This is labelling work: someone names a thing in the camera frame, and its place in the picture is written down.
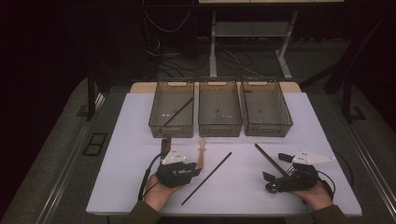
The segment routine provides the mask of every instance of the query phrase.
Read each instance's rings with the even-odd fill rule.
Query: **metal frame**
[[[288,47],[291,33],[296,22],[298,11],[291,13],[289,21],[278,22],[217,22],[216,11],[212,12],[211,42],[209,67],[210,76],[217,76],[216,65],[216,36],[283,36],[283,44],[280,49],[275,50],[276,58],[285,79],[292,79],[289,67],[285,60],[285,52]]]

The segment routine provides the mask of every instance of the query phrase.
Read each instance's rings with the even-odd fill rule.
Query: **sleeve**
[[[155,224],[160,219],[160,214],[149,205],[137,202],[128,216],[121,218],[118,224]]]
[[[350,219],[344,215],[337,205],[328,206],[311,214],[315,224],[349,224]]]

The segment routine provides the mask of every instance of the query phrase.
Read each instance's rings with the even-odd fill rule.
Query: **dark background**
[[[353,7],[355,2],[361,7]],[[373,3],[385,7],[378,9],[372,7]],[[322,38],[354,39],[366,34],[391,8],[391,3],[346,1],[337,9],[304,9],[299,13],[293,37],[315,38],[317,41]],[[149,36],[143,34],[155,29],[142,26],[142,12],[92,11],[75,9],[73,4],[44,0],[0,3],[1,136],[5,143],[0,149],[0,217],[7,210],[71,92],[89,71],[93,71],[101,91],[108,91],[115,85],[131,85],[152,76],[153,67],[149,65],[150,58],[146,53]],[[169,12],[158,11],[153,14],[156,19],[171,25],[172,18],[178,22],[180,16],[173,13],[170,18]],[[393,100],[396,96],[395,15],[393,11],[387,16],[351,72],[358,77],[356,84],[393,130],[396,130]],[[208,35],[209,21],[210,12],[194,11],[188,25],[180,30],[186,36],[184,41],[172,35],[163,34],[163,38],[167,44],[179,46],[193,57],[196,36]]]

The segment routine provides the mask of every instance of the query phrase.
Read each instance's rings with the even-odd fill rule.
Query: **white plastic part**
[[[163,165],[172,164],[186,160],[186,157],[175,148],[171,148],[165,158],[163,158]]]
[[[294,156],[293,162],[300,164],[320,164],[325,162],[335,161],[335,157],[327,157],[321,154],[300,149],[297,155]]]

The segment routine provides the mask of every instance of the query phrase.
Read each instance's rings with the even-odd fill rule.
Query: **floor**
[[[199,39],[199,55],[185,58],[167,49],[165,60],[159,65],[158,77],[208,76],[208,42]],[[293,76],[301,83],[329,67],[343,55],[348,41],[323,40],[294,41],[285,55]],[[218,76],[239,77],[253,73],[256,76],[274,76],[282,79],[274,49],[280,42],[274,39],[221,39],[217,44]],[[324,132],[337,159],[361,204],[362,217],[353,217],[354,223],[395,223],[391,213],[395,205],[396,189],[396,135],[382,120],[364,94],[357,88],[352,92],[352,105],[358,107],[365,119],[348,123],[342,117],[341,94],[326,94],[323,86],[327,78],[303,89],[308,94]],[[109,93],[100,93],[97,112],[86,121],[86,80],[70,96],[57,124],[1,224],[11,223],[113,223],[118,217],[98,217],[85,212],[106,146],[117,122],[125,94],[129,87],[114,87]],[[98,156],[84,156],[82,152],[94,133],[107,133]],[[312,223],[309,216],[277,219],[209,218],[171,219],[163,223]]]

